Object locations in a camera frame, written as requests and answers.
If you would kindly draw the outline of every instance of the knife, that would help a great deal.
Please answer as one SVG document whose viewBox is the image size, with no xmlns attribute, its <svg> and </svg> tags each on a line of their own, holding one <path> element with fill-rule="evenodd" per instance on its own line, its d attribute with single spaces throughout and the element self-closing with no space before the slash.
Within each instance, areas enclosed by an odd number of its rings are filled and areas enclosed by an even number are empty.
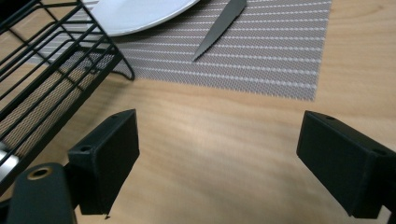
<svg viewBox="0 0 396 224">
<path fill-rule="evenodd" d="M 216 42 L 216 40 L 219 39 L 219 37 L 221 37 L 224 31 L 226 31 L 231 23 L 233 23 L 235 18 L 241 14 L 246 5 L 247 0 L 231 0 L 225 6 L 209 32 L 207 32 L 204 40 L 195 51 L 194 57 L 192 58 L 193 62 L 207 51 Z"/>
</svg>

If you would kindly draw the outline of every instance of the wooden table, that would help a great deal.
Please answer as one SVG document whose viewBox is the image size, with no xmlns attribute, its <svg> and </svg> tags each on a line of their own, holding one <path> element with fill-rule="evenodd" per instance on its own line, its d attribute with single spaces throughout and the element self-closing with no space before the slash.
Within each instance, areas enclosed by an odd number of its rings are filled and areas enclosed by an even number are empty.
<svg viewBox="0 0 396 224">
<path fill-rule="evenodd" d="M 36 163 L 66 162 L 102 120 L 136 108 L 141 156 L 111 218 L 80 223 L 386 223 L 386 208 L 348 217 L 296 147 L 313 110 L 396 150 L 395 59 L 396 1 L 333 0 L 314 102 L 109 76 Z"/>
</svg>

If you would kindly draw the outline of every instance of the placemat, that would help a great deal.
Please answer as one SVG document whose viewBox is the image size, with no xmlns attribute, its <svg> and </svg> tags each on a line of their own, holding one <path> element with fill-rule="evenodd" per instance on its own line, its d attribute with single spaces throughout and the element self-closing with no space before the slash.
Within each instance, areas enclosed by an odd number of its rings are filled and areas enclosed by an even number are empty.
<svg viewBox="0 0 396 224">
<path fill-rule="evenodd" d="M 114 40 L 137 78 L 314 100 L 332 1 L 248 0 L 216 44 L 192 62 L 228 2 L 202 0 L 166 23 Z"/>
</svg>

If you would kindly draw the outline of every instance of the white plate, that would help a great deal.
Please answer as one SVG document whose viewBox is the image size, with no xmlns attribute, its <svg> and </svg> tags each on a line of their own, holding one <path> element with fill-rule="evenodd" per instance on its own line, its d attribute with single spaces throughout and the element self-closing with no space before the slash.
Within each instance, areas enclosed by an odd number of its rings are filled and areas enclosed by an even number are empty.
<svg viewBox="0 0 396 224">
<path fill-rule="evenodd" d="M 101 0 L 92 15 L 108 35 L 128 35 L 168 21 L 199 0 Z"/>
</svg>

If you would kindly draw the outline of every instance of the dish rack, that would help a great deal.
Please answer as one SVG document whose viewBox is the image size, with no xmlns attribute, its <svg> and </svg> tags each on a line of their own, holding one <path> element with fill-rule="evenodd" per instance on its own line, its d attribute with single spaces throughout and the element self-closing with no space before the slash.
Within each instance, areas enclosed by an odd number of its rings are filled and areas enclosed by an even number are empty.
<svg viewBox="0 0 396 224">
<path fill-rule="evenodd" d="M 1 0 L 0 48 L 1 195 L 110 72 L 134 72 L 79 0 Z"/>
</svg>

